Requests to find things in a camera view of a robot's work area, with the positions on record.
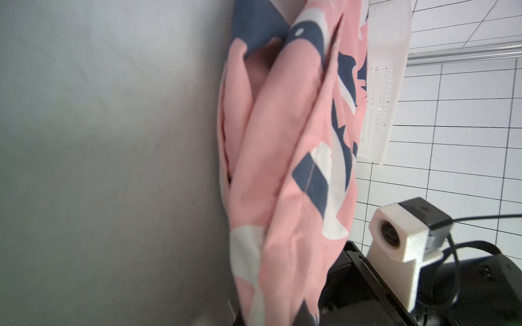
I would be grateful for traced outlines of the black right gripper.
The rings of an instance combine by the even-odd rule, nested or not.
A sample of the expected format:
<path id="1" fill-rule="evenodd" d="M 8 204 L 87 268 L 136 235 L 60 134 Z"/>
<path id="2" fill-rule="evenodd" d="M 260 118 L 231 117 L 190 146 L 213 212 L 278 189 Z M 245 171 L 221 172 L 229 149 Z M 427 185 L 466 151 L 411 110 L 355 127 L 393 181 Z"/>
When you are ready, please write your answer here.
<path id="1" fill-rule="evenodd" d="M 347 241 L 319 298 L 320 325 L 417 325 L 362 252 Z"/>

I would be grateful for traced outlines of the pink shark print shorts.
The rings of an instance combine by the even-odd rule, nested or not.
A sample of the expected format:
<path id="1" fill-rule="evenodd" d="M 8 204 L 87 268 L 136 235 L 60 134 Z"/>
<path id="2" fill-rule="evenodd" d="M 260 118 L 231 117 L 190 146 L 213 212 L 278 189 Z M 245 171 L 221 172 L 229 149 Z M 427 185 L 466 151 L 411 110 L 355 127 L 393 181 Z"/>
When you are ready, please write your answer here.
<path id="1" fill-rule="evenodd" d="M 367 106 L 367 1 L 236 1 L 217 104 L 245 325 L 317 325 L 351 229 Z"/>

